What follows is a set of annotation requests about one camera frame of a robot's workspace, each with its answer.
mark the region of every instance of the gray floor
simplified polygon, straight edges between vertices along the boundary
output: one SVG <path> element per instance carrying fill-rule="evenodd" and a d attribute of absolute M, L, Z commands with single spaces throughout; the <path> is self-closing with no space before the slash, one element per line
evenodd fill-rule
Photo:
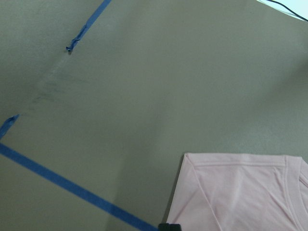
<path fill-rule="evenodd" d="M 308 24 L 255 0 L 2 1 L 1 143 L 157 226 L 185 152 L 308 160 Z M 2 230 L 134 228 L 0 155 Z"/>

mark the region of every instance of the white object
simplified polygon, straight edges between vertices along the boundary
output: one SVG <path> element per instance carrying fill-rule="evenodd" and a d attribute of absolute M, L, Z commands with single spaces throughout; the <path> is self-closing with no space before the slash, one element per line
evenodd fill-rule
<path fill-rule="evenodd" d="M 301 157 L 188 153 L 167 222 L 183 231 L 307 231 L 307 208 Z"/>
<path fill-rule="evenodd" d="M 271 2 L 271 1 L 267 1 L 267 0 L 257 0 L 263 4 L 266 4 L 282 13 L 285 13 L 291 17 L 297 18 L 299 20 L 302 20 L 301 18 L 297 17 L 295 14 L 293 14 L 292 12 L 290 12 L 289 10 L 287 10 L 285 7 Z M 288 7 L 290 10 L 294 11 L 295 13 L 297 13 L 298 15 L 307 18 L 308 16 L 308 1 L 307 0 L 275 0 L 283 5 L 285 5 L 286 7 Z"/>

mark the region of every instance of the black cable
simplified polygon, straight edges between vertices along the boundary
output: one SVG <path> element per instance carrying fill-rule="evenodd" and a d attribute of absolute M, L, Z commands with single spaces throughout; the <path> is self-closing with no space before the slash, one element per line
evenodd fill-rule
<path fill-rule="evenodd" d="M 280 2 L 277 2 L 277 1 L 272 1 L 272 0 L 266 0 L 266 1 L 271 1 L 271 2 L 274 2 L 274 3 L 279 4 L 279 5 L 283 6 L 284 8 L 286 8 L 288 11 L 292 12 L 292 13 L 293 13 L 294 15 L 296 15 L 297 17 L 299 17 L 299 18 L 301 18 L 301 19 L 303 19 L 303 20 L 305 20 L 305 21 L 307 21 L 307 22 L 308 22 L 308 19 L 306 19 L 306 18 L 304 18 L 304 17 L 302 17 L 302 16 L 298 15 L 297 13 L 295 13 L 295 12 L 294 12 L 294 11 L 292 11 L 292 10 L 290 10 L 288 7 L 286 7 L 285 5 L 283 5 L 283 4 L 282 4 L 282 3 L 280 3 Z"/>

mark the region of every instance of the pink t-shirt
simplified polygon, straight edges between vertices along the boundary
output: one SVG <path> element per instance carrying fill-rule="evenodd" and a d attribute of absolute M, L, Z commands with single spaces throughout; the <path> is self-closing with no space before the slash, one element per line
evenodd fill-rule
<path fill-rule="evenodd" d="M 183 231 L 308 231 L 308 164 L 297 156 L 184 156 L 167 223 Z"/>

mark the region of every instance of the tape strip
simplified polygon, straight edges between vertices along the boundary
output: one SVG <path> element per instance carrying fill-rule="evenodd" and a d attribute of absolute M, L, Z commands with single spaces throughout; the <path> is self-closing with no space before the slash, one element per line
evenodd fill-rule
<path fill-rule="evenodd" d="M 3 125 L 0 128 L 0 140 L 1 138 L 6 134 L 6 132 L 10 129 L 10 127 L 15 123 L 15 121 L 18 119 L 18 115 L 14 115 L 11 118 L 8 118 Z"/>
<path fill-rule="evenodd" d="M 108 6 L 111 0 L 104 0 L 102 4 L 96 9 L 96 11 L 92 14 L 92 16 L 87 20 L 86 24 L 83 26 L 79 34 L 72 40 L 72 43 L 69 47 L 66 47 L 66 50 L 72 52 L 77 43 L 81 40 L 81 38 L 85 35 L 85 33 L 89 30 L 95 20 L 101 15 L 104 9 Z"/>
<path fill-rule="evenodd" d="M 12 124 L 16 121 L 17 118 L 18 115 L 6 120 L 0 129 L 1 134 L 5 134 L 2 133 L 2 131 L 6 132 L 10 128 L 10 126 L 12 126 Z M 113 205 L 112 203 L 100 198 L 99 196 L 60 176 L 59 174 L 49 170 L 48 168 L 34 162 L 33 160 L 30 160 L 29 158 L 12 150 L 11 148 L 5 146 L 2 143 L 0 143 L 0 154 L 28 168 L 29 170 L 44 177 L 52 183 L 68 190 L 69 192 L 106 211 L 107 213 L 115 216 L 116 218 L 126 222 L 127 224 L 135 227 L 136 229 L 139 229 L 141 231 L 158 231 L 156 227 L 146 223 L 145 221 L 137 218 L 136 216 Z"/>

